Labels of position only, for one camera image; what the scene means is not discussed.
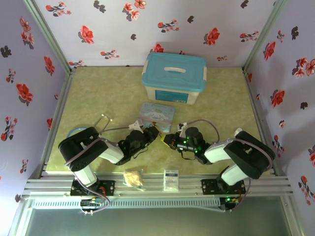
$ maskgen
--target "table surface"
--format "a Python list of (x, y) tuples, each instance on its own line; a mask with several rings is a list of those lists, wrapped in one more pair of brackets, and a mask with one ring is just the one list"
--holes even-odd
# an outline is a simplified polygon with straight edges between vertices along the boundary
[[(242, 128), (260, 139), (246, 82), (240, 68), (208, 68), (207, 84), (194, 105), (152, 101), (141, 83), (142, 67), (79, 67), (76, 70), (70, 92), (58, 127), (47, 171), (68, 171), (58, 144), (78, 127), (93, 126), (105, 113), (113, 119), (107, 128), (124, 127), (135, 122), (144, 102), (175, 107), (171, 132), (178, 123), (207, 119), (219, 130), (221, 141), (232, 138), (237, 128)], [(97, 125), (101, 130), (104, 118)], [(207, 123), (195, 125), (204, 139), (212, 143), (217, 139), (214, 129)], [(113, 142), (124, 139), (129, 130), (109, 131), (103, 134)], [(193, 153), (184, 153), (193, 158)], [(178, 168), (181, 174), (218, 174), (232, 161), (213, 165), (201, 165), (197, 160), (183, 160), (180, 154), (163, 144), (159, 137), (140, 154), (122, 166), (97, 158), (92, 168), (97, 173), (121, 173), (125, 169), (143, 169), (146, 173), (162, 173), (167, 168)]]

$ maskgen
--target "small white package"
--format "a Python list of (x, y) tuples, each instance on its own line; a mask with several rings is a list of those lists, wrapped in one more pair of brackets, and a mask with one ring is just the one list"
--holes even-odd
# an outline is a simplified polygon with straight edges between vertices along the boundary
[(164, 170), (163, 191), (178, 192), (179, 191), (179, 171)]

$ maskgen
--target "blue lid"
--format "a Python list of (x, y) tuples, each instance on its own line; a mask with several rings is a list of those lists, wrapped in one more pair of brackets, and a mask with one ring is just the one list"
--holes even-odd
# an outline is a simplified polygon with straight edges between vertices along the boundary
[(150, 53), (143, 68), (142, 83), (161, 89), (202, 92), (206, 86), (205, 67), (206, 61), (200, 57)]

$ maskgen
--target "glass panel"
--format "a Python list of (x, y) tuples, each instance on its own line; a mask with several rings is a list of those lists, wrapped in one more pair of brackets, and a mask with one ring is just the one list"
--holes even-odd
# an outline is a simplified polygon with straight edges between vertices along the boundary
[(232, 213), (197, 208), (35, 209), (27, 236), (289, 236), (279, 198), (247, 198)]

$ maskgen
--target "gray cable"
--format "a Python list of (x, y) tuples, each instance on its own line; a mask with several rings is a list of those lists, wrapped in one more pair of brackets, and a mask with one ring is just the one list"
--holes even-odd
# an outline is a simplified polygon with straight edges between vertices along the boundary
[[(252, 148), (254, 148), (254, 149), (260, 151), (262, 154), (264, 154), (264, 155), (267, 157), (267, 159), (268, 159), (268, 161), (269, 161), (269, 166), (266, 168), (265, 171), (268, 171), (268, 170), (270, 170), (270, 169), (272, 168), (273, 162), (272, 162), (271, 157), (270, 157), (263, 149), (261, 149), (260, 147), (256, 146), (255, 144), (252, 144), (252, 143), (250, 143), (250, 142), (247, 142), (247, 141), (245, 141), (245, 140), (242, 140), (242, 139), (228, 139), (227, 141), (228, 141), (228, 142), (229, 142), (229, 141), (241, 142), (241, 143), (243, 143), (243, 144), (246, 144), (246, 145), (248, 145), (248, 146), (250, 146), (250, 147), (252, 147)], [(247, 194), (248, 194), (248, 192), (249, 192), (249, 190), (250, 190), (251, 182), (252, 182), (252, 181), (251, 181), (251, 178), (249, 178), (249, 184), (248, 184), (248, 188), (247, 188), (247, 190), (246, 190), (246, 193), (245, 193), (244, 196), (242, 197), (242, 200), (240, 201), (240, 203), (235, 206), (235, 208), (237, 208), (237, 207), (244, 201), (244, 198), (247, 196)]]
[(119, 129), (129, 129), (129, 127), (120, 127), (120, 128), (106, 129), (106, 130), (103, 130), (103, 131), (99, 132), (99, 134), (102, 134), (102, 133), (107, 132), (107, 131), (113, 131), (113, 130), (119, 130)]
[(80, 184), (83, 188), (85, 188), (86, 190), (90, 191), (91, 193), (94, 193), (95, 195), (97, 195), (97, 196), (99, 196), (99, 197), (101, 197), (101, 198), (104, 198), (104, 199), (108, 202), (108, 205), (106, 205), (105, 202), (104, 202), (104, 207), (99, 208), (99, 209), (96, 209), (96, 210), (93, 210), (93, 211), (91, 211), (91, 212), (83, 211), (82, 208), (81, 208), (81, 210), (82, 210), (85, 214), (91, 214), (91, 215), (92, 215), (93, 213), (96, 213), (96, 212), (105, 210), (106, 208), (108, 208), (108, 207), (110, 206), (110, 200), (109, 200), (105, 195), (102, 195), (102, 194), (100, 194), (100, 193), (97, 193), (97, 192), (91, 190), (90, 188), (88, 188), (87, 186), (85, 186), (85, 184), (83, 184), (83, 183), (81, 182), (81, 180), (78, 178), (78, 176), (77, 176), (75, 173), (73, 173), (73, 174), (74, 174), (74, 176), (76, 177), (76, 179), (77, 179), (77, 181), (79, 182), (79, 184)]
[(217, 128), (215, 127), (215, 125), (212, 124), (210, 121), (208, 121), (208, 120), (206, 120), (206, 119), (197, 119), (197, 120), (194, 120), (194, 121), (192, 121), (192, 122), (187, 123), (187, 125), (196, 123), (196, 122), (198, 122), (198, 121), (204, 121), (204, 122), (207, 122), (208, 124), (210, 124), (210, 125), (215, 129), (215, 131), (216, 131), (216, 133), (217, 133), (217, 135), (218, 135), (218, 140), (216, 141), (216, 143), (220, 142), (220, 134), (219, 134)]
[(207, 207), (207, 206), (194, 206), (193, 208), (203, 209), (203, 210), (211, 210), (211, 211), (222, 212), (222, 213), (225, 212), (225, 210), (215, 209), (215, 208), (211, 208), (211, 207)]
[(247, 190), (246, 190), (244, 196), (242, 197), (242, 199), (241, 199), (241, 201), (238, 203), (238, 205), (236, 205), (235, 208), (233, 208), (232, 211), (235, 211), (235, 209), (238, 208), (240, 204), (242, 204), (242, 202), (244, 201), (244, 198), (247, 196), (248, 191), (250, 190), (250, 187), (251, 187), (251, 183), (252, 183), (251, 178), (248, 178), (248, 181), (249, 181), (248, 187), (247, 187)]
[[(119, 130), (119, 129), (129, 129), (129, 127), (120, 127), (120, 128), (113, 128), (113, 129), (107, 129), (107, 130), (103, 130), (101, 132), (99, 132), (99, 134), (104, 133), (106, 131), (112, 131), (112, 130)], [(84, 152), (86, 152), (87, 150), (89, 150), (96, 142), (98, 141), (106, 141), (107, 139), (105, 138), (97, 138), (95, 139), (93, 142), (91, 142), (85, 149), (83, 149), (81, 152), (79, 152), (78, 154), (76, 154), (73, 158), (71, 158), (70, 160), (68, 160), (64, 165), (68, 166), (70, 165), (71, 162), (73, 162), (74, 160), (78, 159)]]
[(267, 159), (268, 159), (268, 161), (269, 161), (269, 166), (266, 168), (265, 171), (268, 171), (268, 170), (270, 170), (270, 169), (272, 168), (272, 166), (273, 166), (272, 159), (271, 159), (271, 157), (270, 157), (263, 149), (261, 149), (260, 147), (256, 146), (255, 144), (252, 144), (252, 143), (247, 142), (247, 141), (242, 140), (242, 139), (228, 139), (227, 141), (229, 142), (230, 140), (241, 142), (241, 143), (243, 143), (243, 144), (246, 144), (246, 145), (248, 145), (248, 146), (251, 146), (252, 148), (254, 148), (254, 149), (260, 151), (262, 154), (264, 154), (264, 155), (267, 157)]

